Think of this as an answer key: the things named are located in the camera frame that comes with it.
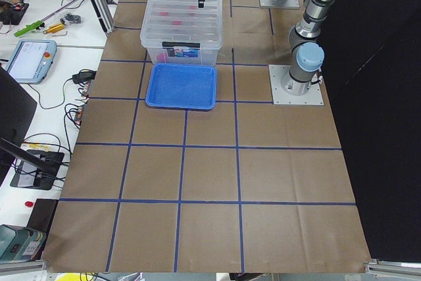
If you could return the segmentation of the clear plastic box lid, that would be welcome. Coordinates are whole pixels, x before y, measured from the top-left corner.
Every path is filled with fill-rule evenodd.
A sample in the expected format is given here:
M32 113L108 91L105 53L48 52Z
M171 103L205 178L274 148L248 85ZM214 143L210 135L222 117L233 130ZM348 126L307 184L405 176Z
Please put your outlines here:
M159 16L168 12L167 17ZM172 21L182 21L173 26ZM205 0L203 8L198 0L147 0L141 26L140 40L144 47L162 41L209 43L222 46L222 0Z

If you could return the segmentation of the green device box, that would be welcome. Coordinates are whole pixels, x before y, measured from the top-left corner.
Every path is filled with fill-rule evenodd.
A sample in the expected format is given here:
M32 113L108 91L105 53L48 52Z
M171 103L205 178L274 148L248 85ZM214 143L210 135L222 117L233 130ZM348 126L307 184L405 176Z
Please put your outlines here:
M31 261L46 233L23 226L1 225L1 264Z

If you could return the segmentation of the clear plastic storage box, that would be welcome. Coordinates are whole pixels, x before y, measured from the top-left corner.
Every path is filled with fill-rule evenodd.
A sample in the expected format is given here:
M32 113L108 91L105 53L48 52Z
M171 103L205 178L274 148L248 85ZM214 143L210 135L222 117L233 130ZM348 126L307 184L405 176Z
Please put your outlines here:
M175 63L175 64L199 64L214 66L218 58L221 45L200 43L200 49L188 47L162 47L162 42L157 45L146 47L148 55L154 64Z

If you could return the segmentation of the teach pendant tablet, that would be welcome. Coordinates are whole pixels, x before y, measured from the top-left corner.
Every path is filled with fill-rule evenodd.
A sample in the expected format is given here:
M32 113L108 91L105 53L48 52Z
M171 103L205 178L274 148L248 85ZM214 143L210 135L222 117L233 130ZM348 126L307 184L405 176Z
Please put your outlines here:
M46 77L56 52L54 40L22 39L5 70L19 84L39 84Z

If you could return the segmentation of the black power adapter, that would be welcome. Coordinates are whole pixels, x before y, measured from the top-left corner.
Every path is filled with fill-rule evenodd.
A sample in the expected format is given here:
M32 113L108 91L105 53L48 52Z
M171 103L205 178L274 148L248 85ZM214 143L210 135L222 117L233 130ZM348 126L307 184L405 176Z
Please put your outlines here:
M82 84L94 80L96 73L97 72L94 70L81 70L79 73L72 76L72 81L74 84Z

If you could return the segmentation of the black electronics box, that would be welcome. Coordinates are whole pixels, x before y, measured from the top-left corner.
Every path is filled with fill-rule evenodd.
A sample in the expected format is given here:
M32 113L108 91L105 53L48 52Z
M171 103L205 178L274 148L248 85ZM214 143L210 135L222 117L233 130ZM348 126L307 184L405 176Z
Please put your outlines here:
M31 165L21 159L15 159L12 167L14 176L11 180L11 187L51 190L57 180L57 173L64 159L64 153L54 151L29 150L30 154L40 159L43 163L53 167L53 172L44 172L42 169Z

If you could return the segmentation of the black monitor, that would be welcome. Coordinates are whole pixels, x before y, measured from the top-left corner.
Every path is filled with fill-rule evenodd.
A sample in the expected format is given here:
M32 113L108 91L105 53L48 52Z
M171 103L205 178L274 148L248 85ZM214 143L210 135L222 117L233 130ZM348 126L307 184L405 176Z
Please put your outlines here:
M23 150L21 145L32 123L37 103L4 69L1 69L1 179L17 158L36 167L48 178L55 178L63 153L48 154L40 159Z

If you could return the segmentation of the gold cylinder tool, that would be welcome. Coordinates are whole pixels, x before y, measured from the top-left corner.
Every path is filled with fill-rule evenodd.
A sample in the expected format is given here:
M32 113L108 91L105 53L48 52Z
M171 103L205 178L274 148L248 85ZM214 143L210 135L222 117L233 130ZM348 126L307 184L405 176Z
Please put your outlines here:
M65 28L65 25L63 23L54 24L52 26L49 26L45 30L43 30L44 34L54 34L57 33Z

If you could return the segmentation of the brown paper table cover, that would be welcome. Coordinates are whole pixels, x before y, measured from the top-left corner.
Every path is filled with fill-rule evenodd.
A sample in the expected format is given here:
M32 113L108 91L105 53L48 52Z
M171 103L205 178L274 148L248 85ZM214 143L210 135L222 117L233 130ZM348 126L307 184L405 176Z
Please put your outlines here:
M43 258L54 272L362 272L329 103L272 103L300 11L223 0L210 111L145 103L147 0L120 0Z

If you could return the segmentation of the blue plastic tray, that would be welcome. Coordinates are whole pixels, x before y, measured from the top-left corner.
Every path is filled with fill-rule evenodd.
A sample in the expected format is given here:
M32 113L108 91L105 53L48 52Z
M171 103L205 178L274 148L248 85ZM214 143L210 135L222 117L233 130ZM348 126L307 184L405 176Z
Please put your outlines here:
M146 104L150 107L208 111L216 103L217 70L198 64L153 66Z

